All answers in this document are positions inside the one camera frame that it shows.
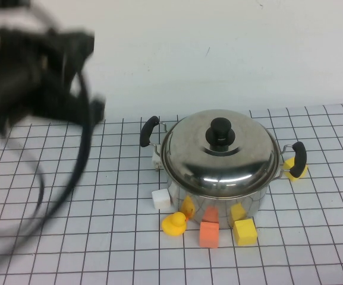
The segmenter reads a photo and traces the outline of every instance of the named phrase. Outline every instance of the pot lid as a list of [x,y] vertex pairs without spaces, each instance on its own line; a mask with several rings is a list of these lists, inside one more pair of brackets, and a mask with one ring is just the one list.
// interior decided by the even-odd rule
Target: pot lid
[[206,110],[179,121],[167,133],[161,156],[177,184],[211,198],[252,194],[279,165],[279,148],[270,133],[229,110]]

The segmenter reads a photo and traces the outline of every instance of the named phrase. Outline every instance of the stainless steel pot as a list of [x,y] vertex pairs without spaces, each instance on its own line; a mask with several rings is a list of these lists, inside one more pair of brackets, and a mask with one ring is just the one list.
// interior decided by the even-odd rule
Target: stainless steel pot
[[[161,149],[150,142],[159,124],[164,123],[156,116],[145,123],[140,145],[155,147],[169,177],[173,204],[198,223],[209,220],[212,211],[218,212],[222,229],[253,216],[269,183],[284,171],[300,177],[306,166],[303,143],[281,151],[267,129],[237,112],[206,110],[188,116],[167,132]],[[279,171],[288,147],[295,151],[295,164]]]

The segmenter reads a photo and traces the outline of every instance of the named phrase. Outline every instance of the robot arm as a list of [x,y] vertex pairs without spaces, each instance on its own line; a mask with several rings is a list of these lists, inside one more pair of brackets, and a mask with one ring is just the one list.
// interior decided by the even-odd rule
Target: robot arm
[[[19,0],[0,0],[1,8],[21,7]],[[0,133],[27,115],[81,124],[84,106],[69,92],[54,90],[45,80],[50,75],[67,91],[75,77],[75,69],[67,64],[64,47],[84,65],[94,50],[94,35],[82,31],[55,34],[28,33],[0,29]],[[105,102],[90,103],[93,123],[103,119]]]

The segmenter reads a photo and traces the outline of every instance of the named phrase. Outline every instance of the black handle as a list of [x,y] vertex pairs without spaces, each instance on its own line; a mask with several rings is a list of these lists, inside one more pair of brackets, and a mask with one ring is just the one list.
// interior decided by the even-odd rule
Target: black handle
[[152,116],[147,122],[143,125],[140,134],[140,146],[147,147],[150,144],[150,136],[152,135],[153,129],[155,126],[159,125],[159,118],[157,116]]
[[294,178],[299,178],[304,172],[304,169],[306,168],[306,148],[304,147],[304,144],[299,141],[292,145],[292,149],[295,151],[295,157],[294,166],[290,168],[290,174]]

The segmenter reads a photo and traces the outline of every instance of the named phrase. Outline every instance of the table surface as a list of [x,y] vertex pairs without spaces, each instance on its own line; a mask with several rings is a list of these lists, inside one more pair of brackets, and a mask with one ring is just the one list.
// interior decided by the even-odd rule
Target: table surface
[[[239,247],[221,230],[218,249],[199,248],[192,222],[182,236],[165,235],[159,225],[168,213],[154,209],[151,192],[165,187],[166,175],[152,169],[153,149],[138,145],[147,118],[106,120],[71,200],[0,266],[0,284],[343,284],[343,105],[246,114],[280,145],[298,139],[308,151],[305,178],[271,183],[254,217],[257,245]],[[161,117],[168,125],[178,118]],[[68,181],[80,133],[29,120],[13,127],[8,147],[0,140],[0,254],[23,238],[36,206],[38,163],[27,161],[46,173],[42,215]],[[158,129],[152,142],[163,136]]]

